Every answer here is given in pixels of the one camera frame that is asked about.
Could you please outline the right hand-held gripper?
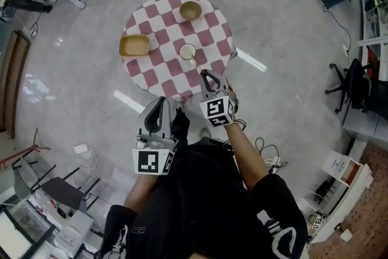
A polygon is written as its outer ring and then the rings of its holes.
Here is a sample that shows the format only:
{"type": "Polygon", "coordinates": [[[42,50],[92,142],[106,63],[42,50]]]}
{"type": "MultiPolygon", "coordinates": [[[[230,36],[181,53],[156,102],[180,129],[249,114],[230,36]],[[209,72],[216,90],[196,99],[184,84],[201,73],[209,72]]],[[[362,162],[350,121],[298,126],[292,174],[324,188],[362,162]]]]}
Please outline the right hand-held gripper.
{"type": "Polygon", "coordinates": [[[228,96],[227,80],[214,70],[200,71],[200,108],[205,119],[213,126],[227,126],[235,120],[234,107],[228,96]]]}

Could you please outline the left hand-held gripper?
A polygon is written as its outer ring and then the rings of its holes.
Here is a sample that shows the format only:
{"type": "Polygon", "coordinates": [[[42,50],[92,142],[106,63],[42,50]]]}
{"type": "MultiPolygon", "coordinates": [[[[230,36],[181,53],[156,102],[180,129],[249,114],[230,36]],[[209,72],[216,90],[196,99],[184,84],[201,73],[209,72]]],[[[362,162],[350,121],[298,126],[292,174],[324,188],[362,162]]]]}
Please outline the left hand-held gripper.
{"type": "Polygon", "coordinates": [[[166,97],[152,101],[137,120],[136,146],[132,149],[136,174],[168,175],[178,140],[166,137],[171,129],[171,106],[166,97]]]}

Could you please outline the small spoon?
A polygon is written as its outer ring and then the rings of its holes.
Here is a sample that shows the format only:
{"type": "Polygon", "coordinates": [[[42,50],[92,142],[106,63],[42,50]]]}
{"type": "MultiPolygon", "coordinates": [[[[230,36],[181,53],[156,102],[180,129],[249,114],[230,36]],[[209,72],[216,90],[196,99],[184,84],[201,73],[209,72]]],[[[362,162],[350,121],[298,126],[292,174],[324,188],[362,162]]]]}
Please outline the small spoon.
{"type": "Polygon", "coordinates": [[[197,63],[196,63],[196,61],[195,61],[195,54],[194,54],[191,50],[185,50],[185,51],[183,51],[182,57],[183,57],[185,60],[189,61],[189,62],[191,63],[191,65],[193,65],[193,66],[195,66],[195,67],[197,66],[197,63]]]}

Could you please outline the white cup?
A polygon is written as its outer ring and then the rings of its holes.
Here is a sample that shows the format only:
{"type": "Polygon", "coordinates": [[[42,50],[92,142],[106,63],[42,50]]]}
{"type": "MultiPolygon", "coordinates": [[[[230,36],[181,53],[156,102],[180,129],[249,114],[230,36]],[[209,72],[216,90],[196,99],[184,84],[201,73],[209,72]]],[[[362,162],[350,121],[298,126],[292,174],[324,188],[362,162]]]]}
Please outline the white cup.
{"type": "Polygon", "coordinates": [[[196,55],[196,48],[192,44],[183,44],[179,49],[179,55],[182,59],[190,61],[196,55]]]}

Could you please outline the person's left forearm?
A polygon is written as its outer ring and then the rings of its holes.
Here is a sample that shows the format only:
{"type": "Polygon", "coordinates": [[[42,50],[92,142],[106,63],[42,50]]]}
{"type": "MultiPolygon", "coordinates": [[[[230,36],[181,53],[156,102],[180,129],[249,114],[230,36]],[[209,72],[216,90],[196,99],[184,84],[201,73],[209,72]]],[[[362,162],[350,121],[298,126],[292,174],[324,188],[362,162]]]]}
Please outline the person's left forearm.
{"type": "Polygon", "coordinates": [[[139,175],[127,195],[123,206],[131,209],[137,214],[144,207],[149,195],[151,194],[156,182],[157,175],[139,175]]]}

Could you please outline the person's right hand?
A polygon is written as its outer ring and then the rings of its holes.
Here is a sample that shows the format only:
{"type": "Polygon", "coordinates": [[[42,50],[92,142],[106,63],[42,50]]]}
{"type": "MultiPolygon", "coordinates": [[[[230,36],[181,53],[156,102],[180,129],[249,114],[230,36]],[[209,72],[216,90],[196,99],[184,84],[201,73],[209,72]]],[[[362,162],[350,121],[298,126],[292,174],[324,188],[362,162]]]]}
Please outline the person's right hand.
{"type": "Polygon", "coordinates": [[[233,104],[234,114],[236,114],[236,112],[238,111],[238,108],[239,108],[239,99],[238,99],[237,94],[234,91],[233,87],[231,86],[231,84],[228,81],[227,81],[227,85],[228,85],[228,96],[233,104]]]}

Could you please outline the red white checkered round table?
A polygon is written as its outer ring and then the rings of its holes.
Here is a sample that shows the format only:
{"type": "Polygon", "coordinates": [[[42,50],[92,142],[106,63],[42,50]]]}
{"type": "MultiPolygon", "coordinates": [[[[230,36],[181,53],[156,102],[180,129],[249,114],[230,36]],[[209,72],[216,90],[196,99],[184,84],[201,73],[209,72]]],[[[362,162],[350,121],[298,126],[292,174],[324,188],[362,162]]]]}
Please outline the red white checkered round table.
{"type": "Polygon", "coordinates": [[[149,38],[148,55],[123,57],[123,63],[133,82],[155,96],[182,99],[199,93],[200,70],[223,73],[236,55],[230,26],[209,0],[147,0],[130,16],[122,34],[149,38]],[[202,8],[202,15],[194,21],[179,14],[187,1],[202,8]],[[196,67],[179,55],[186,43],[196,48],[196,67]]]}

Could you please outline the rectangular tan container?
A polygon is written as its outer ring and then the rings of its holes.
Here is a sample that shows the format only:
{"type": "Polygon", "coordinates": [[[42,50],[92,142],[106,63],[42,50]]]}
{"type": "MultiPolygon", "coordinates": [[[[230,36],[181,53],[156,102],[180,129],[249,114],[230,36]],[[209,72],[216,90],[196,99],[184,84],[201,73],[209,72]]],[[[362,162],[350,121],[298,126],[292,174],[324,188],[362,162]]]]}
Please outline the rectangular tan container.
{"type": "Polygon", "coordinates": [[[119,42],[119,54],[123,57],[141,57],[148,55],[150,40],[146,35],[123,36],[119,42]]]}

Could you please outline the white power strip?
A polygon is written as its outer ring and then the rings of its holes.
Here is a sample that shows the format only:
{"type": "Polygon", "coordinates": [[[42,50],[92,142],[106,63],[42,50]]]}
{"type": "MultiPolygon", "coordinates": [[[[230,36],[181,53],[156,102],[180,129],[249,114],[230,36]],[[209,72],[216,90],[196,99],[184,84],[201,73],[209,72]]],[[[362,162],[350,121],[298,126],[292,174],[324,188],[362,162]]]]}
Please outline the white power strip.
{"type": "Polygon", "coordinates": [[[288,165],[287,161],[282,162],[279,156],[273,157],[272,159],[265,159],[264,163],[266,164],[269,173],[278,173],[281,169],[285,168],[288,165]]]}

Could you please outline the person's black shirt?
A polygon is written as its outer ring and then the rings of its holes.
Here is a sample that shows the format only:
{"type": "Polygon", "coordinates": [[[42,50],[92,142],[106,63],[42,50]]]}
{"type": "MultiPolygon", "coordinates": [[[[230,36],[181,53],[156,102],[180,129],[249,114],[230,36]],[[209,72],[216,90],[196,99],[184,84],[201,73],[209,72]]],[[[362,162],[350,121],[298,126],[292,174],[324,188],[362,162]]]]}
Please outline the person's black shirt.
{"type": "Polygon", "coordinates": [[[196,143],[176,152],[142,211],[110,208],[99,256],[300,259],[306,241],[306,221],[281,177],[247,190],[228,151],[196,143]]]}

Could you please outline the grey chair black legs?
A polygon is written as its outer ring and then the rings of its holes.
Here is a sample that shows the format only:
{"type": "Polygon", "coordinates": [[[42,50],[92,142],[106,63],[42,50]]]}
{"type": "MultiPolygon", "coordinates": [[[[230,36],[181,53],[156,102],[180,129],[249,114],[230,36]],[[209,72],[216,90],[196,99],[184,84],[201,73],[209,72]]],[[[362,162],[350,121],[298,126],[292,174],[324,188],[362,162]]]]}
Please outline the grey chair black legs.
{"type": "Polygon", "coordinates": [[[90,204],[88,204],[87,201],[92,194],[92,190],[100,182],[99,178],[97,178],[85,191],[81,190],[80,186],[75,187],[67,182],[70,177],[75,176],[75,173],[79,168],[76,168],[64,178],[55,177],[43,182],[44,178],[53,171],[54,167],[51,167],[43,174],[43,176],[39,177],[33,168],[37,163],[37,161],[28,162],[24,157],[21,157],[12,164],[13,188],[18,199],[26,200],[38,190],[42,190],[43,193],[56,204],[66,206],[73,212],[80,211],[84,214],[86,214],[90,207],[95,204],[97,199],[94,199],[90,204]],[[33,184],[31,186],[28,185],[28,182],[24,181],[21,175],[22,169],[29,169],[33,173],[33,184]]]}

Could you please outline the black office chair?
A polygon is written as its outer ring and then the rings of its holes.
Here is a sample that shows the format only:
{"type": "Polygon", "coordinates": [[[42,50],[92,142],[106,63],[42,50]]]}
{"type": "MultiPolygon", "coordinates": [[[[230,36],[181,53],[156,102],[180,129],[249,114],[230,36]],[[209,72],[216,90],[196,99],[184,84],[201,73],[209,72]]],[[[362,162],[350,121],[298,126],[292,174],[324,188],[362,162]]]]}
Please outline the black office chair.
{"type": "Polygon", "coordinates": [[[340,71],[334,63],[329,64],[334,69],[339,86],[332,90],[326,90],[325,94],[341,93],[339,107],[335,109],[338,114],[342,111],[343,104],[350,100],[353,109],[363,113],[374,112],[388,120],[388,81],[372,79],[367,73],[371,65],[363,66],[358,59],[354,59],[348,69],[340,71]]]}

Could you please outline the brown wooden door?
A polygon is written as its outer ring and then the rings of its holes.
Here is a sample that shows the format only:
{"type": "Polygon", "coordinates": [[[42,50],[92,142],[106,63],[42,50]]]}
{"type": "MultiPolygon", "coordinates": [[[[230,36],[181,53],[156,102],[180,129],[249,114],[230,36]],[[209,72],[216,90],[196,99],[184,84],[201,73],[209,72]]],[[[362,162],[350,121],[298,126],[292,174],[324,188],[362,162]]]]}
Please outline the brown wooden door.
{"type": "Polygon", "coordinates": [[[19,88],[30,48],[30,40],[20,30],[12,31],[0,74],[0,130],[15,138],[19,88]]]}

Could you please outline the white open cabinet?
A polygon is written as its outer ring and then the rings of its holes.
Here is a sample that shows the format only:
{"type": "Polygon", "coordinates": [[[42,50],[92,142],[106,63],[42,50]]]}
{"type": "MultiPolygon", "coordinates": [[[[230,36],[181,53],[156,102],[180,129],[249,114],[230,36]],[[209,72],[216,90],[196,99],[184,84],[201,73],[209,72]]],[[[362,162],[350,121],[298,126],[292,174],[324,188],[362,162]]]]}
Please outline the white open cabinet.
{"type": "Polygon", "coordinates": [[[347,155],[331,151],[323,172],[329,179],[323,193],[305,197],[312,222],[309,243],[326,241],[343,223],[373,181],[372,171],[361,163],[366,143],[356,140],[347,155]]]}

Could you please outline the glass display case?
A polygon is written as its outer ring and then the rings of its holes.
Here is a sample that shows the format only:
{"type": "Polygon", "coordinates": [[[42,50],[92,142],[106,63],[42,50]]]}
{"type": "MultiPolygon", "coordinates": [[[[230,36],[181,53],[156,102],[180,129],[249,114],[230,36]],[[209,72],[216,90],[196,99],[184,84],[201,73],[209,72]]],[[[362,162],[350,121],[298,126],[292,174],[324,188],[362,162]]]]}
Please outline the glass display case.
{"type": "Polygon", "coordinates": [[[27,201],[0,204],[0,259],[48,259],[55,230],[27,201]]]}

